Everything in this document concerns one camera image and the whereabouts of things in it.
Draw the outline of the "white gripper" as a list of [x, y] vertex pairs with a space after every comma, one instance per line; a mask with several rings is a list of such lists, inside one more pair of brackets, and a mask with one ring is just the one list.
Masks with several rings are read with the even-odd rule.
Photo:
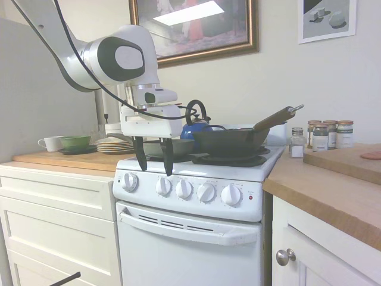
[[180, 136], [183, 125], [181, 119], [168, 120], [147, 116], [122, 106], [120, 110], [121, 131], [132, 136], [136, 158], [141, 170], [147, 170], [147, 159], [143, 149], [143, 137], [160, 138], [165, 173], [173, 173], [173, 143], [171, 138]]

